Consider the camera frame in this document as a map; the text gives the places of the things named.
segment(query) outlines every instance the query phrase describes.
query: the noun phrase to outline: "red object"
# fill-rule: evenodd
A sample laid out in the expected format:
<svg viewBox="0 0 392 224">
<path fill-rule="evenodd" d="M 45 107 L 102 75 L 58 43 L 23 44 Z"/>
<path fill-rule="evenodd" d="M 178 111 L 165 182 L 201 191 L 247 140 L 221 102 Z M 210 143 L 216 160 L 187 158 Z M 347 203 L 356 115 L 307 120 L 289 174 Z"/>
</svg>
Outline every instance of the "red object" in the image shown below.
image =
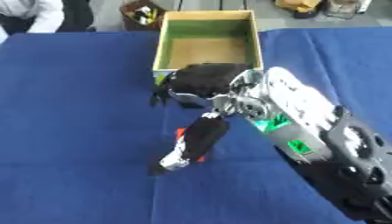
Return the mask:
<svg viewBox="0 0 392 224">
<path fill-rule="evenodd" d="M 186 131 L 186 129 L 177 129 L 177 131 L 176 131 L 176 140 L 179 140 L 184 135 L 185 131 Z M 206 161 L 206 159 L 204 157 L 200 157 L 198 159 L 198 162 L 200 162 L 200 163 L 205 162 L 205 161 Z"/>
</svg>

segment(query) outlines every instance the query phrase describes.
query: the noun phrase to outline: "person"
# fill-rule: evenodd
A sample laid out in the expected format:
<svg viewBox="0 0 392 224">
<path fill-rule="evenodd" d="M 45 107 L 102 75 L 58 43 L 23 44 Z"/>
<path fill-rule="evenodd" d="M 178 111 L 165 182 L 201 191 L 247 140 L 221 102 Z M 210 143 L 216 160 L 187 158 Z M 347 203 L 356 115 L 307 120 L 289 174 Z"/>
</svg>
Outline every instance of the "person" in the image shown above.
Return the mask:
<svg viewBox="0 0 392 224">
<path fill-rule="evenodd" d="M 88 0 L 0 0 L 0 44 L 17 32 L 84 32 L 93 20 Z"/>
</svg>

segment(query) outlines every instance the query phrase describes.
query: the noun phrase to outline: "black cloth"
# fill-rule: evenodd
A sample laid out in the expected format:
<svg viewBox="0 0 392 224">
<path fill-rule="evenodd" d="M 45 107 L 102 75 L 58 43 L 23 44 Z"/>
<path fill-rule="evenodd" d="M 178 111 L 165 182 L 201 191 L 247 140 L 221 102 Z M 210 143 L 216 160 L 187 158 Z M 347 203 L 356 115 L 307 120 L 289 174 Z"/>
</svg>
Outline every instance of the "black cloth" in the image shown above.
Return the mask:
<svg viewBox="0 0 392 224">
<path fill-rule="evenodd" d="M 84 32 L 93 22 L 94 16 L 88 0 L 63 0 L 64 21 L 57 32 Z M 34 23 L 35 17 L 7 17 L 0 14 L 0 24 L 12 35 L 27 32 Z"/>
</svg>

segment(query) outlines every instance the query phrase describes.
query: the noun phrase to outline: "black cable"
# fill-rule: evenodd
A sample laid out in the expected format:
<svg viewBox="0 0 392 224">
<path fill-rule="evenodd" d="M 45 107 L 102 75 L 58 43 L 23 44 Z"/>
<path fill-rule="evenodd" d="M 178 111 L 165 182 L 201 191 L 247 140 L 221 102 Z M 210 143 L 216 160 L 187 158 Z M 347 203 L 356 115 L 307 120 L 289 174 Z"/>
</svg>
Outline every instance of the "black cable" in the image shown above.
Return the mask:
<svg viewBox="0 0 392 224">
<path fill-rule="evenodd" d="M 181 11 L 183 0 L 179 0 L 177 11 Z"/>
</svg>

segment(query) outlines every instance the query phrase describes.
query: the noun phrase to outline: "blue cloth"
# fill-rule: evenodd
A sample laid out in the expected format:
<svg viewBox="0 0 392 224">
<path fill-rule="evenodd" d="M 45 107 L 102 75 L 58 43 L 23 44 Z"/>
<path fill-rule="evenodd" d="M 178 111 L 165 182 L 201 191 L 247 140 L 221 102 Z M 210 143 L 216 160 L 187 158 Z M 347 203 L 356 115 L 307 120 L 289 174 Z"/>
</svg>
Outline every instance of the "blue cloth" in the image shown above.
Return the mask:
<svg viewBox="0 0 392 224">
<path fill-rule="evenodd" d="M 261 34 L 282 66 L 390 136 L 390 29 Z M 153 32 L 17 35 L 0 46 L 0 223 L 354 223 L 238 116 L 207 162 L 152 178 L 203 110 L 148 105 Z"/>
</svg>

